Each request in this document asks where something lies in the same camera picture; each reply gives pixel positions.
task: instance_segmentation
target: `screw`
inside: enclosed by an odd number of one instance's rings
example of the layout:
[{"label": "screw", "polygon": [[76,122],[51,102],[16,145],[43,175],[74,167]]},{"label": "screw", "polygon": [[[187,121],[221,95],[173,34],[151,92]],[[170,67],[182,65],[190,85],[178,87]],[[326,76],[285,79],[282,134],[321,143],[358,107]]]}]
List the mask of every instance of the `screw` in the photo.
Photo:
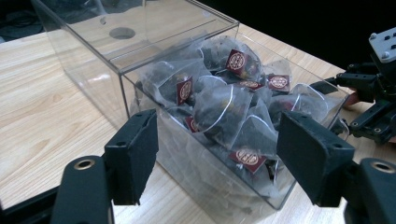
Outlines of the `screw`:
[{"label": "screw", "polygon": [[372,34],[370,35],[370,39],[376,39],[376,33],[372,33]]},{"label": "screw", "polygon": [[382,59],[386,59],[389,57],[389,52],[385,51],[384,53],[382,53]]}]

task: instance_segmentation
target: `tea bag label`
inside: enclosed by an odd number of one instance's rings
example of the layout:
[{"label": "tea bag label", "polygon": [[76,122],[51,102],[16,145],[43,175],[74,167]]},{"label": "tea bag label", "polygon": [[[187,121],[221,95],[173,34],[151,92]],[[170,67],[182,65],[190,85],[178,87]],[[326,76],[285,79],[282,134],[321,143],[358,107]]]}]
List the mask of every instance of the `tea bag label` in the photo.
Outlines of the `tea bag label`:
[{"label": "tea bag label", "polygon": [[254,74],[257,71],[257,67],[250,56],[236,49],[231,50],[226,68],[242,79],[247,79],[249,73]]},{"label": "tea bag label", "polygon": [[190,97],[192,77],[177,83],[177,105],[182,105]]},{"label": "tea bag label", "polygon": [[248,148],[238,149],[232,152],[229,157],[233,161],[242,163],[253,174],[256,173],[266,160],[264,156],[260,156],[255,151]]},{"label": "tea bag label", "polygon": [[187,126],[189,127],[189,129],[190,129],[190,131],[192,133],[198,133],[199,132],[197,126],[195,125],[193,117],[186,117],[185,120],[186,120]]},{"label": "tea bag label", "polygon": [[290,91],[290,76],[268,75],[268,88],[275,91]]},{"label": "tea bag label", "polygon": [[255,81],[240,81],[239,85],[244,86],[244,87],[248,87],[248,88],[250,88],[253,91],[263,87],[263,85],[261,83],[255,82]]}]

